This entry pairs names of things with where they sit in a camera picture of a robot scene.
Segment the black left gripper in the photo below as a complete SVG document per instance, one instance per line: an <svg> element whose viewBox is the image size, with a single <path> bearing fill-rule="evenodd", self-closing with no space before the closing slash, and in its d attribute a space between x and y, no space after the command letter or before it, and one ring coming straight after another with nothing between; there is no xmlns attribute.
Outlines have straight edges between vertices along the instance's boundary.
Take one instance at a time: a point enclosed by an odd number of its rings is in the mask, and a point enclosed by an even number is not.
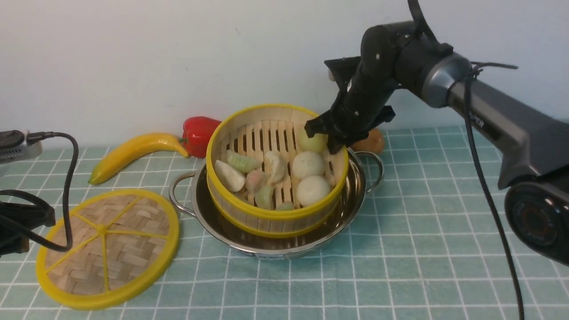
<svg viewBox="0 0 569 320"><path fill-rule="evenodd" d="M0 203L0 254L26 253L30 250L30 241L55 249L56 245L41 237L33 230L40 226L55 225L55 209L43 199L28 192L2 190L2 196L25 200L26 203Z"/></svg>

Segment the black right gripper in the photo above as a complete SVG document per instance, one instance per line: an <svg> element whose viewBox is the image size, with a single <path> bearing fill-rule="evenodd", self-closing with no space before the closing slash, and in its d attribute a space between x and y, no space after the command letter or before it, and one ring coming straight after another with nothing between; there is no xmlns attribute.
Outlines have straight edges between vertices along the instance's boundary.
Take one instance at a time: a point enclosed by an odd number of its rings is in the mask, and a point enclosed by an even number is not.
<svg viewBox="0 0 569 320"><path fill-rule="evenodd" d="M306 121L305 133L328 135L327 148L335 155L343 148L366 139L369 131L396 116L387 101L398 89L394 80L380 82L364 74L361 57L343 57L325 61L329 78L339 87L331 107L321 115ZM345 129L339 134L336 125Z"/></svg>

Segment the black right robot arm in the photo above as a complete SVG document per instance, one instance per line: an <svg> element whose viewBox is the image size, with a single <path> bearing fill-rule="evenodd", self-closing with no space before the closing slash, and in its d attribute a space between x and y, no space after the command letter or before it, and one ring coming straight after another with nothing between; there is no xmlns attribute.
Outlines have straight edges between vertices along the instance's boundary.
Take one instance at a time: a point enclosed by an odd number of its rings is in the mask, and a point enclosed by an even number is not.
<svg viewBox="0 0 569 320"><path fill-rule="evenodd" d="M500 152L505 214L530 249L568 265L568 124L476 79L482 67L431 38L414 21L368 28L359 57L325 64L339 86L329 111L305 124L329 136L332 154L395 117L388 99L406 89L432 108L450 107Z"/></svg>

